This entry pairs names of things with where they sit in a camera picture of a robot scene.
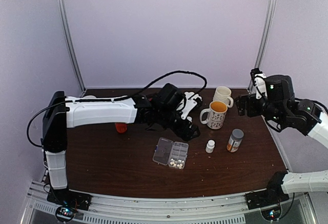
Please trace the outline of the white pills in organizer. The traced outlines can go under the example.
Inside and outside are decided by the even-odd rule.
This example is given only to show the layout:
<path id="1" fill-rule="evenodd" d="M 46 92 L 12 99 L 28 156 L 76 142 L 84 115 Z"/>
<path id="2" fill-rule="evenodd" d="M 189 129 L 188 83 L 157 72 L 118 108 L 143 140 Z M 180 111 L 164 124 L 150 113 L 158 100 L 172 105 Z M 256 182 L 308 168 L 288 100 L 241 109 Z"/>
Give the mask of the white pills in organizer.
<path id="1" fill-rule="evenodd" d="M 182 159 L 175 160 L 173 158 L 170 159 L 169 167 L 174 169 L 182 170 L 185 166 L 185 161 Z"/>

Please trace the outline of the orange pill bottle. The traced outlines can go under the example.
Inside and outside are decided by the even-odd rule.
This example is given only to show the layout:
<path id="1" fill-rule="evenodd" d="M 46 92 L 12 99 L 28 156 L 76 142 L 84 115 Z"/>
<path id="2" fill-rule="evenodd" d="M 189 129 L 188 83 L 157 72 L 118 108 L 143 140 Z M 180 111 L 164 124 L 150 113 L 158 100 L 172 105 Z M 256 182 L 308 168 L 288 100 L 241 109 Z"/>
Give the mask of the orange pill bottle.
<path id="1" fill-rule="evenodd" d="M 123 134 L 127 131 L 128 126 L 125 123 L 115 123 L 116 131 L 120 134 Z"/>

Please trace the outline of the amber bottle grey cap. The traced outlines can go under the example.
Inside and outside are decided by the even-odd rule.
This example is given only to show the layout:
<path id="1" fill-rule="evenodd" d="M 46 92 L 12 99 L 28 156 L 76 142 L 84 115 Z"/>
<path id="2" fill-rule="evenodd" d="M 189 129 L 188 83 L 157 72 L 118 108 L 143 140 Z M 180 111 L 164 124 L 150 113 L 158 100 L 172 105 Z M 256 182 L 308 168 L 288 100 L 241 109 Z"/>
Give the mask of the amber bottle grey cap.
<path id="1" fill-rule="evenodd" d="M 243 140 L 244 132 L 241 129 L 234 129 L 227 143 L 227 150 L 231 153 L 236 152 Z"/>

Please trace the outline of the right aluminium frame post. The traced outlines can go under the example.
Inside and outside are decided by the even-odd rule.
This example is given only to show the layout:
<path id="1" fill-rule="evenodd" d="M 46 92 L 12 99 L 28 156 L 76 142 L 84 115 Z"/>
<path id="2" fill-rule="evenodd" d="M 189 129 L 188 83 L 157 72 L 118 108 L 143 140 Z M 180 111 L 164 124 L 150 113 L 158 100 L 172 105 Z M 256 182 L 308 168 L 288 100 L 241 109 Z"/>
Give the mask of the right aluminium frame post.
<path id="1" fill-rule="evenodd" d="M 266 47 L 267 47 L 267 44 L 269 41 L 270 30 L 271 30 L 273 20 L 274 20 L 276 4 L 277 4 L 277 0 L 268 0 L 268 6 L 266 9 L 262 36 L 261 36 L 258 52 L 256 55 L 256 61 L 255 61 L 255 65 L 254 65 L 253 69 L 260 68 L 261 64 L 263 62 Z"/>

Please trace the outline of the floral mug yellow inside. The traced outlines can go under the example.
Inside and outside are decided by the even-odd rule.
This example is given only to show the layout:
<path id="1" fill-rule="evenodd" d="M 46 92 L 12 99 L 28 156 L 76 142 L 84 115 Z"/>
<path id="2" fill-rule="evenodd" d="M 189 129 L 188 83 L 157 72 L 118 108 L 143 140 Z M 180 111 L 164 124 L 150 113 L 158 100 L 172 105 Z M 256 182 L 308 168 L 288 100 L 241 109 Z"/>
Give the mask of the floral mug yellow inside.
<path id="1" fill-rule="evenodd" d="M 199 120 L 212 130 L 221 129 L 226 117 L 228 107 L 221 101 L 212 101 L 209 107 L 200 112 Z"/>

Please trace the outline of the clear plastic pill organizer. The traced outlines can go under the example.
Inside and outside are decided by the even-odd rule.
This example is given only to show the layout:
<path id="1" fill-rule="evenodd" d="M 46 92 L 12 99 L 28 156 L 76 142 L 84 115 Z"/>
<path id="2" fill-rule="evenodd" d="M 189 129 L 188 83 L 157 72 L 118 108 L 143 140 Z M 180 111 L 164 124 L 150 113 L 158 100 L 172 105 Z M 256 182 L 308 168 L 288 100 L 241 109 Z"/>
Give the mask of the clear plastic pill organizer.
<path id="1" fill-rule="evenodd" d="M 156 145 L 152 160 L 164 166 L 169 166 L 171 158 L 182 159 L 186 164 L 188 149 L 189 145 L 185 142 L 171 141 L 161 137 Z"/>

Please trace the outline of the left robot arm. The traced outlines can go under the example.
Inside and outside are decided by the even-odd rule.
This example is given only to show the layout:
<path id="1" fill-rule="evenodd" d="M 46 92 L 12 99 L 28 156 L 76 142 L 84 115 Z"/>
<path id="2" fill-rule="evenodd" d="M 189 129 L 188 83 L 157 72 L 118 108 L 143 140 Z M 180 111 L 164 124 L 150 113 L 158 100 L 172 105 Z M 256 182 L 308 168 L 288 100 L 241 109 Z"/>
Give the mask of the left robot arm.
<path id="1" fill-rule="evenodd" d="M 70 205 L 74 195 L 67 189 L 66 172 L 67 129 L 93 124 L 157 124 L 170 129 L 184 141 L 200 135 L 199 127 L 187 117 L 202 104 L 194 92 L 182 92 L 165 84 L 158 93 L 147 97 L 131 96 L 77 98 L 57 91 L 43 116 L 42 148 L 45 152 L 53 196 L 63 206 Z"/>

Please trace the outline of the plain white ceramic bowl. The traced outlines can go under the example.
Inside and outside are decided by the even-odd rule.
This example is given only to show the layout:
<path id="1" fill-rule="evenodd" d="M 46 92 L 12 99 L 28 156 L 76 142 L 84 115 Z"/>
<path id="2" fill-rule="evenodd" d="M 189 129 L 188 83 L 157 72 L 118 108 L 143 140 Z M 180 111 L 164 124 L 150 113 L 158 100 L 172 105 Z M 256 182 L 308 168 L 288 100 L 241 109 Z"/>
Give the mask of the plain white ceramic bowl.
<path id="1" fill-rule="evenodd" d="M 93 95 L 87 95 L 87 96 L 82 97 L 82 99 L 95 99 L 95 98 L 96 97 Z"/>

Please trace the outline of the cream textured mug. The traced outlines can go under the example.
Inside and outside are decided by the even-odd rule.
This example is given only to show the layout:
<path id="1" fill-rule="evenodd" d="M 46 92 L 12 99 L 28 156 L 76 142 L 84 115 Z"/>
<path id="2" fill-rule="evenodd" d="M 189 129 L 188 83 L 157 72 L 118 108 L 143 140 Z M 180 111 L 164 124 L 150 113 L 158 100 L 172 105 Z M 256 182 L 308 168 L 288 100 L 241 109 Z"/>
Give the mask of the cream textured mug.
<path id="1" fill-rule="evenodd" d="M 231 98 L 232 91 L 225 86 L 219 86 L 216 88 L 213 101 L 221 101 L 227 105 L 228 108 L 232 108 L 234 100 Z"/>

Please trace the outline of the left aluminium frame post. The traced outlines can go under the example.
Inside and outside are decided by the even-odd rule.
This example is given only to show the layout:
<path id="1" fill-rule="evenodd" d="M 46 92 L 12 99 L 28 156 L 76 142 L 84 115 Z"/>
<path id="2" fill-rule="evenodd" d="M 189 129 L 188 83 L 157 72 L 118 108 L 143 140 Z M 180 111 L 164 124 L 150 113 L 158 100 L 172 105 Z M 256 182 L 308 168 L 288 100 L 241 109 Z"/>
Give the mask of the left aluminium frame post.
<path id="1" fill-rule="evenodd" d="M 79 65 L 77 62 L 76 53 L 75 53 L 74 46 L 73 46 L 73 40 L 72 40 L 70 27 L 69 27 L 69 21 L 68 21 L 67 12 L 66 12 L 65 0 L 57 0 L 57 3 L 58 3 L 59 13 L 60 13 L 60 17 L 61 17 L 61 24 L 63 27 L 64 37 L 65 37 L 65 41 L 66 41 L 66 45 L 67 45 L 69 58 L 70 58 L 70 61 L 72 64 L 73 72 L 77 79 L 79 89 L 80 89 L 81 93 L 83 93 L 86 91 L 86 87 L 85 87 L 85 84 L 84 84 L 84 81 L 83 81 L 83 78 L 81 75 L 81 71 L 80 71 L 80 68 L 79 68 Z"/>

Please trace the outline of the aluminium frame post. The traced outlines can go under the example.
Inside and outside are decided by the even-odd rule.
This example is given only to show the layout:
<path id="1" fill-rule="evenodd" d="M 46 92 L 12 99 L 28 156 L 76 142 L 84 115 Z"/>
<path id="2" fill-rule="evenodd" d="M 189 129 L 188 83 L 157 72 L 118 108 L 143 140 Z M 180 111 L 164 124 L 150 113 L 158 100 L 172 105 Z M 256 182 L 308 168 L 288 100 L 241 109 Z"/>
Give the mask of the aluminium frame post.
<path id="1" fill-rule="evenodd" d="M 85 87 L 85 84 L 84 84 L 84 81 L 83 81 L 83 78 L 81 75 L 81 71 L 80 71 L 80 68 L 79 68 L 79 65 L 77 62 L 76 53 L 75 53 L 74 46 L 73 46 L 73 40 L 72 40 L 70 27 L 69 27 L 69 21 L 68 21 L 67 12 L 66 12 L 65 0 L 57 0 L 57 3 L 58 3 L 59 13 L 60 13 L 60 17 L 61 17 L 61 24 L 63 27 L 64 37 L 65 37 L 65 41 L 66 41 L 66 45 L 67 45 L 69 58 L 70 58 L 70 61 L 72 64 L 73 72 L 77 79 L 79 89 L 80 89 L 81 93 L 83 93 L 86 91 L 86 87 Z"/>
<path id="2" fill-rule="evenodd" d="M 270 30 L 271 30 L 273 20 L 274 20 L 276 4 L 277 4 L 277 0 L 268 0 L 268 6 L 266 9 L 262 36 L 261 36 L 258 52 L 256 55 L 256 61 L 255 61 L 255 65 L 254 65 L 253 69 L 260 68 L 261 64 L 263 62 L 266 47 L 267 47 L 267 44 L 269 41 Z"/>

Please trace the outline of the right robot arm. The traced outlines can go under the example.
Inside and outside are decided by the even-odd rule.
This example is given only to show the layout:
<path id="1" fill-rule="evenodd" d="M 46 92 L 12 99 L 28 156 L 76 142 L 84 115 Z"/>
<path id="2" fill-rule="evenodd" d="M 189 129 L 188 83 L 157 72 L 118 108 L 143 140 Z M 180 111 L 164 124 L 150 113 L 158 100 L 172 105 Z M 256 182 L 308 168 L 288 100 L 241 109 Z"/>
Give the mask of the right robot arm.
<path id="1" fill-rule="evenodd" d="M 262 116 L 265 123 L 280 133 L 293 128 L 327 146 L 327 107 L 311 99 L 295 97 L 288 75 L 266 76 L 258 68 L 251 70 L 254 94 L 240 95 L 235 104 L 240 116 Z M 277 172 L 263 192 L 263 200 L 274 204 L 282 194 L 326 192 L 327 171 L 310 173 Z"/>

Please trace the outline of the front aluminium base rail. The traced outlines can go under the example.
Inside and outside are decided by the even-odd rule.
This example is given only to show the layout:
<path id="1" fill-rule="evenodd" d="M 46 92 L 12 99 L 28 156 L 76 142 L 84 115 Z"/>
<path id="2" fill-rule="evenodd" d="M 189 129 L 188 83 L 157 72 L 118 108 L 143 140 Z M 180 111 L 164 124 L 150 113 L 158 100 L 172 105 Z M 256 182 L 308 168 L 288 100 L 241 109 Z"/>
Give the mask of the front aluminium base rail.
<path id="1" fill-rule="evenodd" d="M 32 181 L 17 223 L 62 223 L 48 202 L 43 182 Z M 92 194 L 88 210 L 68 223 L 271 223 L 249 209 L 244 193 L 196 198 L 131 198 Z M 309 194 L 295 194 L 292 208 L 272 223 L 319 223 Z"/>

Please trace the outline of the small white pill bottle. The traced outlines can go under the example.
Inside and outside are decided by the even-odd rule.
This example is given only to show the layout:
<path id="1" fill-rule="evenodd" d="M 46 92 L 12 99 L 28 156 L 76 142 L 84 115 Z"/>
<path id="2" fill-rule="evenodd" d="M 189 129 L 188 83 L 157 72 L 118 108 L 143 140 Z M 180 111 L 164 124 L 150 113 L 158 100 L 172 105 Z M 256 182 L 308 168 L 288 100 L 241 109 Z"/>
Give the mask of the small white pill bottle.
<path id="1" fill-rule="evenodd" d="M 206 145 L 206 152 L 207 153 L 212 153 L 215 148 L 215 141 L 214 140 L 209 140 Z"/>

